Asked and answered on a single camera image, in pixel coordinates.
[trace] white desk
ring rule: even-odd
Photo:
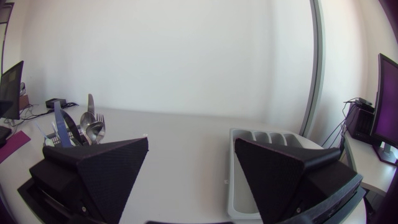
[[[345,139],[348,162],[363,176],[362,187],[385,196],[396,167],[381,162],[370,144],[353,139],[349,132],[346,132]]]
[[[86,108],[66,111],[79,121]],[[229,174],[229,129],[281,131],[262,123],[204,116],[141,113],[96,108],[106,120],[103,142],[140,138],[148,134],[149,152],[127,201],[120,223],[148,220],[177,223],[225,222]],[[36,121],[52,132],[49,114]],[[30,178],[29,168],[43,159],[43,137],[33,122],[20,126],[32,140],[0,164],[0,184],[18,223],[38,223],[17,188]],[[262,223],[234,220],[235,223]],[[346,223],[366,223],[361,201]]]

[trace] silver fork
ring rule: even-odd
[[[96,120],[97,121],[101,121],[102,123],[104,123],[103,128],[99,131],[98,133],[98,137],[97,137],[97,144],[99,144],[102,139],[105,137],[105,118],[103,114],[96,114]]]

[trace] silver spoon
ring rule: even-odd
[[[90,112],[84,112],[80,118],[81,133],[84,135],[84,137],[86,137],[89,145],[91,145],[92,142],[90,142],[90,139],[87,136],[86,129],[91,123],[94,123],[95,121],[96,120],[95,120],[94,115]]]
[[[86,134],[88,138],[91,141],[91,144],[98,144],[97,138],[100,133],[100,131],[104,128],[104,123],[101,121],[96,121],[94,123],[91,123],[87,129],[86,129]]]
[[[37,124],[37,121],[35,121],[35,125],[36,127],[39,129],[40,133],[42,133],[42,135],[44,136],[45,140],[44,140],[44,144],[46,146],[52,146],[54,147],[54,142],[49,139],[49,137],[47,137],[47,135],[44,133],[44,131],[40,128],[39,124]]]

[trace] cutlery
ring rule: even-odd
[[[83,141],[81,140],[79,130],[77,129],[76,124],[73,121],[73,119],[64,110],[61,110],[61,114],[62,114],[65,122],[67,123],[67,126],[68,126],[70,132],[72,133],[73,137],[76,139],[76,141],[78,141],[78,143],[80,145],[83,145]]]
[[[94,115],[94,99],[91,93],[88,94],[87,112],[90,112]]]
[[[94,115],[90,112],[84,112],[80,118],[81,133],[84,135],[84,137],[88,141],[89,145],[91,145],[91,142],[90,142],[89,137],[87,136],[86,129],[91,123],[94,123],[95,121],[96,120],[95,120]]]
[[[97,137],[97,144],[99,144],[99,143],[102,141],[102,139],[105,137],[106,128],[105,128],[105,118],[104,118],[104,115],[103,115],[103,114],[96,114],[96,120],[97,120],[97,121],[101,121],[102,123],[104,123],[104,126],[103,126],[103,128],[99,131],[98,137]]]
[[[65,126],[65,121],[63,120],[63,116],[61,114],[61,104],[59,101],[54,103],[54,113],[62,147],[72,147],[70,144],[67,127]]]
[[[95,121],[94,123],[91,123],[87,127],[86,134],[90,139],[92,145],[98,144],[97,137],[103,128],[104,128],[104,123],[102,123],[101,121]]]
[[[37,127],[37,129],[39,129],[40,133],[42,133],[42,135],[44,136],[45,140],[44,140],[44,144],[46,146],[53,146],[54,147],[54,142],[49,139],[49,137],[47,137],[47,135],[43,132],[43,130],[40,128],[39,124],[37,124],[37,121],[35,121],[35,125]]]
[[[59,136],[59,134],[58,134],[57,128],[55,127],[55,122],[54,122],[54,121],[51,121],[51,124],[52,124],[52,129],[53,129],[53,131],[54,131],[56,137],[61,141],[61,138],[60,138],[60,136]],[[70,141],[70,144],[71,144],[72,146],[76,146],[75,142],[73,142],[72,139],[69,139],[69,141]]]

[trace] black monitor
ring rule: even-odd
[[[385,143],[384,148],[373,146],[380,161],[397,165],[390,152],[398,147],[398,64],[379,54],[379,89],[371,136]]]
[[[12,106],[2,115],[7,119],[19,119],[19,92],[24,61],[20,61],[1,75],[0,100],[11,101]]]

